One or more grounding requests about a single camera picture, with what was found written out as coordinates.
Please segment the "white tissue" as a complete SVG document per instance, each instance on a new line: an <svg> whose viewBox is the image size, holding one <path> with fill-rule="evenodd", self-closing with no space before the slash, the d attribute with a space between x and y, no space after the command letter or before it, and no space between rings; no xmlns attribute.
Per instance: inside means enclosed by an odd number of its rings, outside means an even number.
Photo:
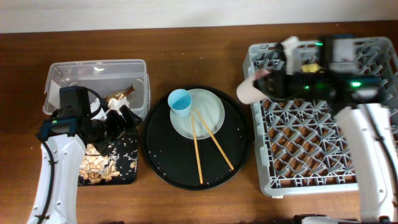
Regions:
<svg viewBox="0 0 398 224"><path fill-rule="evenodd" d="M129 102L127 100L127 98L124 96L121 99L115 99L115 98L111 98L108 101L108 108L110 110L115 110L118 114L122 115L121 111L120 111L120 107L122 106L127 106L129 107Z"/></svg>

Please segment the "gold snack wrapper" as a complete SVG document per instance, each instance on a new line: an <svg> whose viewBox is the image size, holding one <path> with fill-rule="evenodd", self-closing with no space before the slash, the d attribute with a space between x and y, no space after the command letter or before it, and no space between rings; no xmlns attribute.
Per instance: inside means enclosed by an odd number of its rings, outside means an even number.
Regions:
<svg viewBox="0 0 398 224"><path fill-rule="evenodd" d="M132 92L134 92L134 85L127 87L123 91L119 91L112 95L107 96L106 101L109 102L111 99L115 99L115 100L123 99L125 96L130 95Z"/></svg>

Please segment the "yellow bowl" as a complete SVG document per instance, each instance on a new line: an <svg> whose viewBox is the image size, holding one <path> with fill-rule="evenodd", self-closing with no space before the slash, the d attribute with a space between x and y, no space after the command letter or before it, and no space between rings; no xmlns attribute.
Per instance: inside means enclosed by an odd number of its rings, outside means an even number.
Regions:
<svg viewBox="0 0 398 224"><path fill-rule="evenodd" d="M301 70L304 73L317 73L320 71L322 68L319 66L317 63L311 63L311 64L306 64L301 66Z"/></svg>

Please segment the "pink plastic cup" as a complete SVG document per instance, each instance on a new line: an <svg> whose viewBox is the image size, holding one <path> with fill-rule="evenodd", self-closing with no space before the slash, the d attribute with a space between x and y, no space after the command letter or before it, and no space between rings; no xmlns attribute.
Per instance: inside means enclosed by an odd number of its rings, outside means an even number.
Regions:
<svg viewBox="0 0 398 224"><path fill-rule="evenodd" d="M243 81L236 90L240 102L244 103L245 105L249 105L257 101L267 99L268 96L254 87L254 81L266 77L268 74L269 71L262 69L256 71L253 76L245 79L245 81Z"/></svg>

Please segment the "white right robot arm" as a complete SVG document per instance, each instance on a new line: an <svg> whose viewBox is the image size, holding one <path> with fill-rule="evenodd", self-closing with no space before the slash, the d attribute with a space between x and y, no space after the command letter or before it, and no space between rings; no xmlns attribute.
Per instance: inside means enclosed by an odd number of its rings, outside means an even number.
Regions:
<svg viewBox="0 0 398 224"><path fill-rule="evenodd" d="M288 75L259 70L253 86L277 100L324 100L348 142L360 198L360 219L369 223L397 222L397 153L389 108L379 99L372 75L319 71Z"/></svg>

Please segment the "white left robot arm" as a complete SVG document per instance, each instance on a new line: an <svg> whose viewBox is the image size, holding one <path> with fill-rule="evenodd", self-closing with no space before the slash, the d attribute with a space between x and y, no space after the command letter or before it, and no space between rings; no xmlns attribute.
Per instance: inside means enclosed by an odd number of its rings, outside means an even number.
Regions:
<svg viewBox="0 0 398 224"><path fill-rule="evenodd" d="M111 110L106 119L87 106L55 110L40 127L42 167L29 223L76 223L78 170L88 144L106 149L120 144L123 134L138 134L142 118L127 106Z"/></svg>

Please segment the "grey dishwasher rack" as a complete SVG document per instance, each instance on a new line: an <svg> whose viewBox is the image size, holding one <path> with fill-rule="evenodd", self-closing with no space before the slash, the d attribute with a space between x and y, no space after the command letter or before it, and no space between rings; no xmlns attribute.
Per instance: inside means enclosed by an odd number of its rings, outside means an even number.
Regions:
<svg viewBox="0 0 398 224"><path fill-rule="evenodd" d="M392 133L397 148L397 54L386 37L355 40L356 63L362 74L382 80L391 109ZM276 43L249 47L244 77L260 68L281 69ZM270 99L251 104L256 140L254 148L262 192L270 197L355 191L354 166L346 141L333 122L325 101Z"/></svg>

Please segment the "clear plastic bin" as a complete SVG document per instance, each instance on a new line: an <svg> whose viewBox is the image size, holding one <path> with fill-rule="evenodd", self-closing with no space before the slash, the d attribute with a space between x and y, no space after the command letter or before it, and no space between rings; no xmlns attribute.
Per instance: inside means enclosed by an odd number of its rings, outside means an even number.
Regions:
<svg viewBox="0 0 398 224"><path fill-rule="evenodd" d="M59 89L83 86L106 98L117 92L127 96L130 110L144 119L150 109L150 81L142 59L59 62L50 66L45 84L43 112L50 115L60 107Z"/></svg>

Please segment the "blue plastic cup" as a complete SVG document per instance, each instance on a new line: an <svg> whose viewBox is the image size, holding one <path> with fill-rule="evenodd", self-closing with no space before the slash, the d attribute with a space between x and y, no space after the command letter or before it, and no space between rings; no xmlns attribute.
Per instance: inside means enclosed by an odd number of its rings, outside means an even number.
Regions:
<svg viewBox="0 0 398 224"><path fill-rule="evenodd" d="M184 89L176 89L172 91L167 99L172 112L181 118L184 118L190 114L192 101L191 94Z"/></svg>

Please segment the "round black serving tray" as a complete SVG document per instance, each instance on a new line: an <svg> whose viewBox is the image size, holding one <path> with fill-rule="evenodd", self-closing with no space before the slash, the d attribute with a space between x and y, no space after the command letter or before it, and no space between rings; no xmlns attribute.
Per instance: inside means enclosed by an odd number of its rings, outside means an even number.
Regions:
<svg viewBox="0 0 398 224"><path fill-rule="evenodd" d="M245 165L251 150L249 123L240 105L216 88L207 90L221 99L226 120L215 138L234 166L231 170L211 138L197 141L203 184L200 184L194 141L180 135L170 121L167 95L148 112L142 150L151 169L165 182L185 190L207 190L224 184Z"/></svg>

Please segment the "left wooden chopstick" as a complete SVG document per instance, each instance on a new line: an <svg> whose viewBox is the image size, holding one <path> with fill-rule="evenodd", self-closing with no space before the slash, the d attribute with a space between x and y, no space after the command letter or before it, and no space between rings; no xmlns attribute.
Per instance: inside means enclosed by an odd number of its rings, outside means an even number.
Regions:
<svg viewBox="0 0 398 224"><path fill-rule="evenodd" d="M193 113L190 113L191 117L191 122L192 122L192 133L193 133L193 141L194 141L194 146L195 146L195 155L196 155L196 160L197 160L197 168L198 168L198 175L199 175L199 180L200 184L203 184L203 174L201 170L201 163L200 163L200 154L198 150L198 143L197 143L197 136L196 136L196 129L195 129L195 121L194 121L194 116Z"/></svg>

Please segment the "wooden chopstick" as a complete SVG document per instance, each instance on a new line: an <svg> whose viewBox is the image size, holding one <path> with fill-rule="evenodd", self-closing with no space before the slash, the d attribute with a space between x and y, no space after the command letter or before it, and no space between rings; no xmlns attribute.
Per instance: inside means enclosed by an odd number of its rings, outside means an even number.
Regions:
<svg viewBox="0 0 398 224"><path fill-rule="evenodd" d="M195 121L194 121L194 116L193 113L190 113L191 117L191 122L192 122L192 133L193 133L193 141L194 141L194 146L195 146L195 155L196 155L196 160L197 160L197 168L198 168L198 175L199 175L199 180L200 184L203 184L203 174L201 170L201 163L200 163L200 154L198 150L198 143L197 143L197 136L196 136L196 129L195 129Z"/></svg>
<svg viewBox="0 0 398 224"><path fill-rule="evenodd" d="M200 114L200 112L195 109L195 112L197 113L199 119L201 120L201 122L203 123L204 127L206 128L206 130L208 131L208 134L210 135L210 137L212 138L213 142L215 143L215 145L217 146L218 150L220 151L221 155L223 156L223 158L225 159L226 163L228 164L229 168L231 170L234 170L234 166L232 165L231 161L228 159L226 153L224 152L223 148L220 146L219 142L217 141L217 139L215 138L213 132L210 130L210 128L208 127L208 125L206 124L205 120L203 119L202 115Z"/></svg>

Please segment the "right wooden chopstick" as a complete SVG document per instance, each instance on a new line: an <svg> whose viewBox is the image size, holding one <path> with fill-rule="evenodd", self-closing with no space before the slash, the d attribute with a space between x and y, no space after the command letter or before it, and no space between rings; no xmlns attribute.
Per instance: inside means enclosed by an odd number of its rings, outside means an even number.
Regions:
<svg viewBox="0 0 398 224"><path fill-rule="evenodd" d="M195 112L197 113L199 119L201 120L201 122L203 123L204 127L206 128L206 130L208 131L208 134L210 135L210 137L212 138L213 142L215 143L215 145L217 146L218 150L220 151L221 155L223 156L223 158L225 159L226 163L228 164L229 168L231 170L234 170L234 166L232 165L231 161L228 159L226 153L224 152L223 148L220 146L219 142L217 141L217 139L215 138L213 132L210 130L210 128L208 127L208 125L206 124L205 120L203 119L202 115L200 114L200 112L195 109Z"/></svg>

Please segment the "light grey plate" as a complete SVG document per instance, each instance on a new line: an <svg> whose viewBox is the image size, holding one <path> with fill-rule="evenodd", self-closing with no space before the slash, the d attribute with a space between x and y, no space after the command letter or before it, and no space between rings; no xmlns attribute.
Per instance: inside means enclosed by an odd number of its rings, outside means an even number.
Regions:
<svg viewBox="0 0 398 224"><path fill-rule="evenodd" d="M205 120L206 124L213 132L217 133L224 122L225 110L221 99L215 93L202 88L187 90L192 96L191 111L194 116L197 139L206 139L210 137L208 131L199 119L195 109L197 109ZM184 118L176 116L170 110L170 121L174 129L183 137L193 139L192 122L190 114Z"/></svg>

